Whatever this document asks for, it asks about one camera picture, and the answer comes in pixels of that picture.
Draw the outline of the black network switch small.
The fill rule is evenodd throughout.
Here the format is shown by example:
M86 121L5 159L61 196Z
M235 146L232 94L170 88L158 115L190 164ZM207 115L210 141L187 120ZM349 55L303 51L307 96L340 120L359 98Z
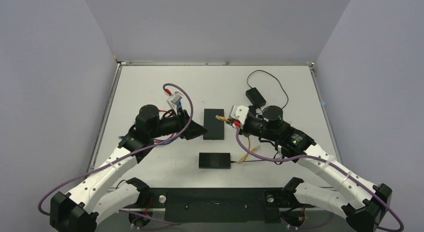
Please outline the black network switch small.
M221 152L200 152L198 157L199 169L230 169L231 154Z

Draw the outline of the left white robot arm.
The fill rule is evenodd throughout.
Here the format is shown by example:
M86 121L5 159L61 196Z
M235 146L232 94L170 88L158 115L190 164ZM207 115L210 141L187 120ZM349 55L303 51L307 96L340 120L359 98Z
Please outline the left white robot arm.
M123 187L108 190L150 153L156 146L155 138L192 140L208 132L186 110L177 108L174 112L162 118L155 105L142 106L135 123L104 163L82 175L82 182L67 193L57 192L50 199L50 225L58 232L94 232L98 224L120 209L132 204L145 206L149 186L140 179L131 178Z

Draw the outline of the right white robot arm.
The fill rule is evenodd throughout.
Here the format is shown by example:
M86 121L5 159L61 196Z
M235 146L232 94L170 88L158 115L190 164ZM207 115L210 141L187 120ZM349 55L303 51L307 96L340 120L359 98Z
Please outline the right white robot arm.
M309 135L285 122L280 107L271 105L254 115L247 106L233 105L226 123L236 129L236 141L240 141L240 135L257 137L271 144L281 158L265 157L241 145L248 154L268 162L294 162L332 187L328 190L293 177L282 191L287 205L324 209L345 219L356 232L381 229L380 223L390 210L392 189L363 179L339 163Z

